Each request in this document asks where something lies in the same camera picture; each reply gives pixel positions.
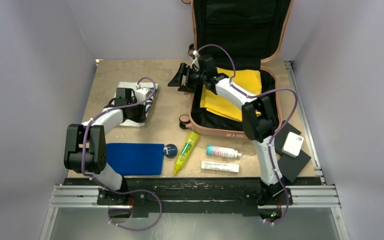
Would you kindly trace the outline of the white shirt blue flower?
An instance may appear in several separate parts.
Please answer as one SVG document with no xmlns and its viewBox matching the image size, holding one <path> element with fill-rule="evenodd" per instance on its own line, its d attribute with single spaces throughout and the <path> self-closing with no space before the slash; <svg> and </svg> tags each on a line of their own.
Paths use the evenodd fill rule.
<svg viewBox="0 0 384 240">
<path fill-rule="evenodd" d="M 150 88 L 152 90 L 152 93 L 156 93 L 158 90 L 158 85 L 153 84 L 151 82 L 135 83 L 135 82 L 121 81 L 117 85 L 113 98 L 108 102 L 108 104 L 105 107 L 114 108 L 118 106 L 130 106 L 130 105 L 137 104 L 138 102 L 135 97 L 136 85 L 141 85 L 142 87 Z M 154 102 L 154 96 L 149 96 L 146 102 L 143 102 L 145 104 L 146 120 L 151 110 L 151 106 L 153 102 Z M 145 122 L 134 122 L 131 120 L 126 120 L 126 121 L 123 120 L 120 126 L 139 128 L 145 125 L 146 120 Z"/>
</svg>

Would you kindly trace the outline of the yellow cloth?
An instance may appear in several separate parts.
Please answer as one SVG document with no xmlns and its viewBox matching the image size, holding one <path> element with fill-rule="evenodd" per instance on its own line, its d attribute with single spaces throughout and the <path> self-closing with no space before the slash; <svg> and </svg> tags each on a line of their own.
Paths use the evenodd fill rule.
<svg viewBox="0 0 384 240">
<path fill-rule="evenodd" d="M 261 75 L 258 70 L 237 70 L 233 82 L 254 95 L 262 92 Z M 199 107 L 220 117 L 236 122 L 242 121 L 242 113 L 239 108 L 205 87 L 202 89 Z"/>
</svg>

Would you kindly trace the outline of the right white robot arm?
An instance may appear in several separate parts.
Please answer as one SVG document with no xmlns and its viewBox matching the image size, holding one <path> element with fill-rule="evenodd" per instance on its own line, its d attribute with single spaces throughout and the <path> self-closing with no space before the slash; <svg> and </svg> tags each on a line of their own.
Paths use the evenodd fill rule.
<svg viewBox="0 0 384 240">
<path fill-rule="evenodd" d="M 203 90 L 227 100 L 242 116 L 241 130 L 228 130 L 223 124 L 225 120 L 217 119 L 212 127 L 198 123 L 193 116 L 197 112 L 194 106 L 189 108 L 189 123 L 186 128 L 201 135 L 238 138 L 243 136 L 251 140 L 255 146 L 260 167 L 260 197 L 272 204 L 286 192 L 282 173 L 276 160 L 274 147 L 275 130 L 281 128 L 279 114 L 275 112 L 274 102 L 270 95 L 275 89 L 261 94 L 253 94 L 234 83 L 227 74 L 218 71 L 214 59 L 210 55 L 197 56 L 191 64 L 181 63 L 177 73 L 167 84 L 176 87 L 179 92 L 191 93 L 192 101 L 204 96 Z"/>
</svg>

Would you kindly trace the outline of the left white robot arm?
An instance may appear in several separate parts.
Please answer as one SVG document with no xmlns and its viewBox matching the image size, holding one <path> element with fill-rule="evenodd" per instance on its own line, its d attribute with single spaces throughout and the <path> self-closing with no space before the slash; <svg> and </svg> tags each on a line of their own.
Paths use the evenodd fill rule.
<svg viewBox="0 0 384 240">
<path fill-rule="evenodd" d="M 107 162 L 106 135 L 125 121 L 124 109 L 143 107 L 156 93 L 156 88 L 128 88 L 133 100 L 124 96 L 112 100 L 97 116 L 81 124 L 67 127 L 63 163 L 66 169 L 80 173 L 98 184 L 118 205 L 126 203 L 129 195 L 152 192 L 145 189 L 128 190 L 125 178 Z"/>
</svg>

